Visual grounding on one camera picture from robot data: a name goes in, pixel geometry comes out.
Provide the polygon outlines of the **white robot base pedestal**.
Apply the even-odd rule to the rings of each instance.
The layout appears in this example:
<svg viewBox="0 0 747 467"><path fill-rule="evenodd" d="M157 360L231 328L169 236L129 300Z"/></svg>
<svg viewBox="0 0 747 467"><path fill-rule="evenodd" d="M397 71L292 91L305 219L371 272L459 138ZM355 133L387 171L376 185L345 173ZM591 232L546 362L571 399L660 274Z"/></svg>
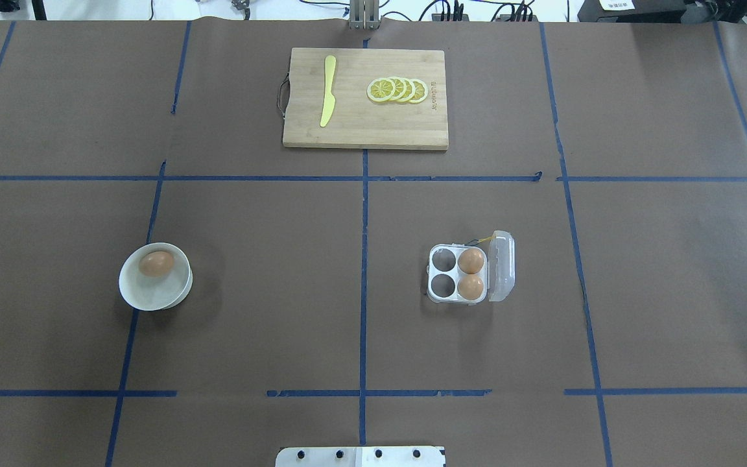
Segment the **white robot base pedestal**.
<svg viewBox="0 0 747 467"><path fill-rule="evenodd" d="M288 447L276 455L276 466L446 466L439 446Z"/></svg>

